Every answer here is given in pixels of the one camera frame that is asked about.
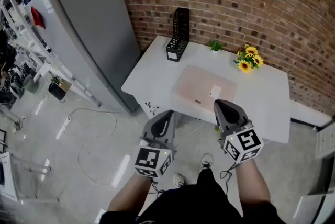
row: white floor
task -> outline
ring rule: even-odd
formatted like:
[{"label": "white floor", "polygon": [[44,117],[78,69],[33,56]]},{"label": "white floor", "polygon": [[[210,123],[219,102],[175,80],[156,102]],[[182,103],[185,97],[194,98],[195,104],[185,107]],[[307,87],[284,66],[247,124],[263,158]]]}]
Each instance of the white floor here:
[{"label": "white floor", "polygon": [[[52,171],[43,181],[40,177],[34,181],[38,185],[37,194],[40,197],[58,197],[60,202],[21,204],[5,198],[3,202],[17,223],[94,223],[100,210],[107,209],[110,200],[133,173],[133,149],[148,119],[141,110],[134,117],[114,114],[117,121],[111,114],[99,115],[78,110],[71,116],[72,120],[64,133],[63,124],[75,109],[104,109],[96,108],[71,92],[67,93],[65,103],[60,103],[51,95],[47,97],[46,85],[41,83],[35,94],[26,92],[13,106],[12,112],[25,117],[20,131],[12,133],[12,125],[6,119],[0,120],[0,129],[8,131],[6,141],[11,152],[18,157],[40,164],[49,160]],[[176,130],[175,143],[202,123],[184,116]],[[204,153],[209,152],[214,156],[215,178],[225,190],[225,181],[219,177],[220,171],[228,169],[233,162],[224,155],[217,139],[214,125],[205,123],[182,141],[177,147],[174,162],[160,180],[158,188],[173,188],[174,173],[181,173],[189,183],[195,183],[199,162]],[[314,157],[315,142],[314,131],[291,124],[289,143],[270,142],[256,159],[269,185],[273,204],[287,223],[308,223],[293,219],[292,216],[301,195],[309,192],[318,175],[319,162]],[[27,175],[21,173],[20,179],[26,183],[23,189],[29,191],[32,184],[27,180]],[[228,199],[241,211],[234,173],[229,182]],[[154,200],[155,195],[149,195],[145,206]]]}]

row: shoe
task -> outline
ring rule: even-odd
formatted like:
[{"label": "shoe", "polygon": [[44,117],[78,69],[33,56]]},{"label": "shoe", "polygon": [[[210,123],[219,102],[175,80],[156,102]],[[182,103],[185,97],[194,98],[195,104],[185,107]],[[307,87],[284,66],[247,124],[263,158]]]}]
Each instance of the shoe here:
[{"label": "shoe", "polygon": [[203,170],[203,169],[209,169],[211,168],[211,165],[213,164],[213,157],[209,154],[209,153],[206,153],[202,160],[201,160],[201,168],[200,168],[200,172]]},{"label": "shoe", "polygon": [[173,183],[177,188],[187,185],[185,178],[181,174],[175,174],[173,176]]}]

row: gray refrigerator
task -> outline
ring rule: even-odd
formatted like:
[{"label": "gray refrigerator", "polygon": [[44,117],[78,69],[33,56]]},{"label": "gray refrigerator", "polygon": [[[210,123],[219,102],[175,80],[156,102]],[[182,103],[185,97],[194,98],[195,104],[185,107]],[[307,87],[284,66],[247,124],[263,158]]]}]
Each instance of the gray refrigerator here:
[{"label": "gray refrigerator", "polygon": [[45,29],[36,31],[73,78],[87,87],[101,104],[132,113],[133,96],[121,87],[140,58],[124,0],[31,0]]}]

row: sunflower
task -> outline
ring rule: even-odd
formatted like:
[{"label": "sunflower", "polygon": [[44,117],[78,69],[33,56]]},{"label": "sunflower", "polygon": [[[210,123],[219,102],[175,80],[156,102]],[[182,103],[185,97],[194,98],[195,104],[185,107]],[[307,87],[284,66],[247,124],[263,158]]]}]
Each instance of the sunflower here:
[{"label": "sunflower", "polygon": [[252,59],[257,64],[258,67],[263,65],[263,59],[259,55],[254,55]]},{"label": "sunflower", "polygon": [[238,65],[239,69],[244,73],[249,73],[251,71],[252,64],[245,60],[239,61]]},{"label": "sunflower", "polygon": [[258,54],[257,49],[255,47],[251,47],[251,46],[247,47],[245,51],[246,51],[246,53],[249,53],[249,54],[252,54],[252,55]]}]

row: red brick wall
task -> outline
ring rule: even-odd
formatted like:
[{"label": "red brick wall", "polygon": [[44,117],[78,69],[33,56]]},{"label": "red brick wall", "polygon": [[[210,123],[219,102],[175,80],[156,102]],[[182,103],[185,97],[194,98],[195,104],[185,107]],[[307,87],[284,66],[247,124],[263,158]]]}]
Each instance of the red brick wall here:
[{"label": "red brick wall", "polygon": [[145,50],[156,35],[172,35],[177,7],[191,10],[191,40],[246,42],[265,63],[288,73],[291,99],[335,114],[334,0],[125,0]]}]

